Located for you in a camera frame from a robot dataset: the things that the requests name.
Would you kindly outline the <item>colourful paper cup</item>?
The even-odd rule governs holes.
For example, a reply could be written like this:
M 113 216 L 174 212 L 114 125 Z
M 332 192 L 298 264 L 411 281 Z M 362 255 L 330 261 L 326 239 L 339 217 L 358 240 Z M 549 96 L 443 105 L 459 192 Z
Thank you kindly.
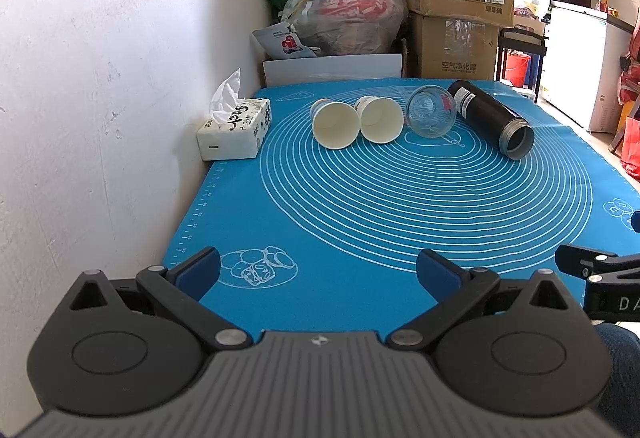
M 360 119 L 346 102 L 322 98 L 310 107 L 311 131 L 318 144 L 329 150 L 350 146 L 360 133 Z

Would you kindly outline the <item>white paper cup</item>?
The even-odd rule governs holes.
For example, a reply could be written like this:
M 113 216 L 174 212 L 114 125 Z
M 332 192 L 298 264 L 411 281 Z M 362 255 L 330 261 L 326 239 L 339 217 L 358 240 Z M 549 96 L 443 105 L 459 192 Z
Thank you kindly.
M 355 110 L 360 119 L 360 133 L 370 143 L 391 143 L 404 128 L 404 111 L 393 98 L 363 96 L 357 100 Z

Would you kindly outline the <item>black thermos flask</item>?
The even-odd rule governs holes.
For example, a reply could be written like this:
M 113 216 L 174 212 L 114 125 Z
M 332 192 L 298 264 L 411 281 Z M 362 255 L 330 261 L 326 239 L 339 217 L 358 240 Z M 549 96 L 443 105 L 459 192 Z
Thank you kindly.
M 480 87 L 457 80 L 447 91 L 454 99 L 460 117 L 506 158 L 520 161 L 533 149 L 535 133 L 524 117 Z

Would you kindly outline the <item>blue silicone baking mat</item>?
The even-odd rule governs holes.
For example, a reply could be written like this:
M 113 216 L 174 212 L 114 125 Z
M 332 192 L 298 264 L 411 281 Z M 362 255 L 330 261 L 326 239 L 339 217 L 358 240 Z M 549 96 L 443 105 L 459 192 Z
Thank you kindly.
M 257 157 L 209 169 L 166 251 L 174 267 L 203 247 L 220 254 L 203 304 L 250 334 L 390 333 L 433 305 L 416 280 L 431 249 L 508 279 L 552 268 L 563 243 L 620 255 L 639 250 L 634 186 L 570 127 L 511 88 L 485 90 L 534 129 L 532 151 L 503 157 L 469 125 L 387 145 L 331 151 L 311 133 L 327 98 L 404 100 L 415 80 L 266 88 L 272 122 Z

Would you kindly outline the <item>white tissue pack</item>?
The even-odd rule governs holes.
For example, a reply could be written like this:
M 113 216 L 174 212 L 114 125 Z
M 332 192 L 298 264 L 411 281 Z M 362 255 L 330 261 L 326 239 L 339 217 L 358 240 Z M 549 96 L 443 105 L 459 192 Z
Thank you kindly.
M 221 82 L 210 99 L 208 117 L 196 132 L 204 162 L 253 159 L 271 125 L 269 99 L 241 98 L 241 69 Z

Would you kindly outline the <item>red bucket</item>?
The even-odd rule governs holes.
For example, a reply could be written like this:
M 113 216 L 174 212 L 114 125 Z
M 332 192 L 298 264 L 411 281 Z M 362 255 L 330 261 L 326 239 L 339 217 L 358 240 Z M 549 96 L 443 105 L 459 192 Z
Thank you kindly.
M 530 56 L 518 52 L 509 52 L 504 59 L 503 79 L 515 87 L 523 87 L 530 62 Z

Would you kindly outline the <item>white cabinet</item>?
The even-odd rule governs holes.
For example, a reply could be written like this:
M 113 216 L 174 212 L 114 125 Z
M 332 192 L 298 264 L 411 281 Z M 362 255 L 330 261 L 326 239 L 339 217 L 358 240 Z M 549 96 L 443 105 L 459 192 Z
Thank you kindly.
M 616 132 L 617 82 L 634 27 L 598 10 L 551 3 L 541 97 L 589 133 Z

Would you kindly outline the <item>black metal stool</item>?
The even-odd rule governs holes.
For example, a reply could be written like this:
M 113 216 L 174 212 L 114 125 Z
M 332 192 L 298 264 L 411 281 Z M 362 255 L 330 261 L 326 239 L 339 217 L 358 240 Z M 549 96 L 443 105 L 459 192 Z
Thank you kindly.
M 538 102 L 542 64 L 547 55 L 546 38 L 522 28 L 503 28 L 498 34 L 496 81 L 508 81 L 515 88 L 528 88 Z

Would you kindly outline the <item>lower cardboard box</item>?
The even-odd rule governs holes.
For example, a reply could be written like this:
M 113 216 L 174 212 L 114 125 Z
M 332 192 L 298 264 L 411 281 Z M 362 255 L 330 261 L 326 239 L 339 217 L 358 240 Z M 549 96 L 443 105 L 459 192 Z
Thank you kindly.
M 492 81 L 500 28 L 454 18 L 410 15 L 411 72 L 422 79 Z

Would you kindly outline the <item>white flat box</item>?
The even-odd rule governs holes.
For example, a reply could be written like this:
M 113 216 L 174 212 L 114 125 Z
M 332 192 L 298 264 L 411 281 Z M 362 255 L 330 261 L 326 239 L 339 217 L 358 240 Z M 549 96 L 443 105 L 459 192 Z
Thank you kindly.
M 333 81 L 400 78 L 401 54 L 343 55 L 266 60 L 268 87 Z

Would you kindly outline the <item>white pouch red logo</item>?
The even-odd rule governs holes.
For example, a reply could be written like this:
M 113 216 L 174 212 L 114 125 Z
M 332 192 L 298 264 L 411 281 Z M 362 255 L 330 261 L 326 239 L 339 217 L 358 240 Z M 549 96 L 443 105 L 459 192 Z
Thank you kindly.
M 316 58 L 319 56 L 318 48 L 304 45 L 286 21 L 254 30 L 253 36 L 268 57 L 273 60 Z

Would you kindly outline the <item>clear plastic bag red print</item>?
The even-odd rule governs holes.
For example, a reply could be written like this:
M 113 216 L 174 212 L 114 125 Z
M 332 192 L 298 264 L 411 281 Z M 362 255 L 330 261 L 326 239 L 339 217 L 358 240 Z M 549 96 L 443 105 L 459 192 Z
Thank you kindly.
M 282 20 L 320 56 L 387 53 L 405 21 L 405 0 L 287 0 Z

